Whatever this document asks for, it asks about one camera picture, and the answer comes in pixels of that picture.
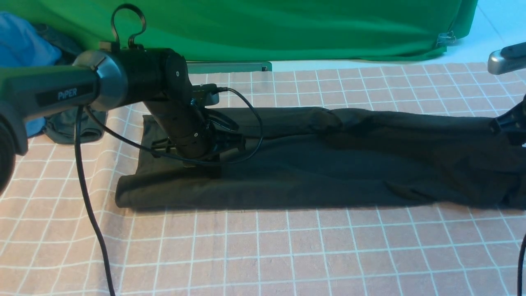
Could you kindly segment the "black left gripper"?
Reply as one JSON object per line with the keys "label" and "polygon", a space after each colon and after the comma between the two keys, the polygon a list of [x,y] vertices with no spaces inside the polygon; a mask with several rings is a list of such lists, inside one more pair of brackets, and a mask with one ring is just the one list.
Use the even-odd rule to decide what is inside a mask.
{"label": "black left gripper", "polygon": [[220,166],[222,153],[246,150],[244,136],[216,129],[205,108],[174,99],[149,100],[144,105],[186,167]]}

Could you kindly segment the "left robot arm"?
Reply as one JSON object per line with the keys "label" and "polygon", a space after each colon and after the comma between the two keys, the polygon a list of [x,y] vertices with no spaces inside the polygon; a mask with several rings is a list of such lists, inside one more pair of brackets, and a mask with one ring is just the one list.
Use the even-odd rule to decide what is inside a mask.
{"label": "left robot arm", "polygon": [[143,102],[186,166],[220,165],[228,150],[245,149],[239,126],[207,109],[226,91],[190,82],[184,56],[172,49],[87,51],[73,65],[1,69],[1,191],[17,155],[28,152],[29,120],[91,107],[108,112]]}

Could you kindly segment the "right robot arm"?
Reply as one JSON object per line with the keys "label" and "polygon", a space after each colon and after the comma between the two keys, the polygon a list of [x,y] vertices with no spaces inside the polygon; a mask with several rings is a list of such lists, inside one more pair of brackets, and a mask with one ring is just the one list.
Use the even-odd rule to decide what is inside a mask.
{"label": "right robot arm", "polygon": [[513,146],[526,143],[526,97],[506,113],[494,118],[490,123],[494,135],[504,135]]}

